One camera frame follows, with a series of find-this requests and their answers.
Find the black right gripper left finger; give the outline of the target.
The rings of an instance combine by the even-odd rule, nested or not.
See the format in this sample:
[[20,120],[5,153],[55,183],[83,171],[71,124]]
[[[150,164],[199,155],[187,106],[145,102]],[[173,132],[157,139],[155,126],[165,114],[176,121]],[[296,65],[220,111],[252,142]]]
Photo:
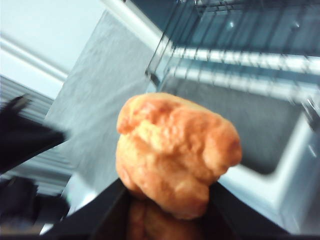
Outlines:
[[42,240],[124,240],[130,196],[114,181],[94,200],[55,224]]

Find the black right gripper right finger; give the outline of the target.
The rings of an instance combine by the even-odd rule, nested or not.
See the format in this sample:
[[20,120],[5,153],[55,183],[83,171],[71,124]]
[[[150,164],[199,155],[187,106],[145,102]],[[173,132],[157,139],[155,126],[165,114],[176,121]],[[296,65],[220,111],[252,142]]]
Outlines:
[[239,240],[275,240],[285,230],[238,199],[220,183],[209,188],[210,206],[221,216],[222,225]]

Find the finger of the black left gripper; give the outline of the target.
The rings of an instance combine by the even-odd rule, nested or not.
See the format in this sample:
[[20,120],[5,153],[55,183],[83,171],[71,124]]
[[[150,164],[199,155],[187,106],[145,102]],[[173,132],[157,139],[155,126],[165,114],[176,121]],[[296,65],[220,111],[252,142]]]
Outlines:
[[13,177],[0,182],[0,223],[8,225],[55,224],[70,210],[61,195],[38,194],[28,178]]
[[27,94],[9,101],[0,110],[0,171],[5,173],[67,140],[63,131],[20,115],[30,103]]

